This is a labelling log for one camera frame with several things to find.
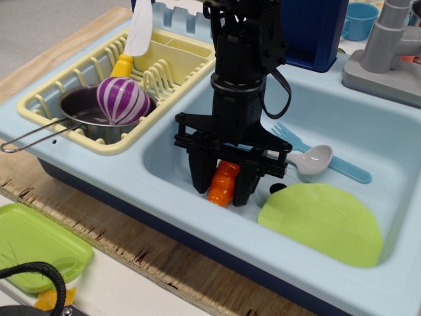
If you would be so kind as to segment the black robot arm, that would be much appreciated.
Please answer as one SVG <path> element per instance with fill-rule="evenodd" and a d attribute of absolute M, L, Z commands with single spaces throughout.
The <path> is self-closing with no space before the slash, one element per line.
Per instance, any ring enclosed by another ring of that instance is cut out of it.
<path fill-rule="evenodd" d="M 245 205 L 266 174 L 282 178 L 292 146 L 262 127 L 266 79 L 273 76 L 285 90 L 279 73 L 287 42 L 281 26 L 279 1 L 205 1 L 216 50 L 210 78 L 212 113 L 176 115 L 175 144 L 186 149 L 194 188 L 201 194 L 210 185 L 216 165 L 239 166 L 233 204 Z"/>

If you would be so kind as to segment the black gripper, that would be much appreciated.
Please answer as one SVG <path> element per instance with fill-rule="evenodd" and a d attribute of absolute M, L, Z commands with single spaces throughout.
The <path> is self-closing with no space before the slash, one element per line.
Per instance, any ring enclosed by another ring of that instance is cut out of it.
<path fill-rule="evenodd" d="M 292 146 L 262 127 L 266 87 L 214 87 L 212 113 L 179 113 L 175 144 L 186 149 L 193 187 L 204 194 L 218 160 L 239 165 L 234 206 L 244 206 L 262 176 L 283 178 Z"/>

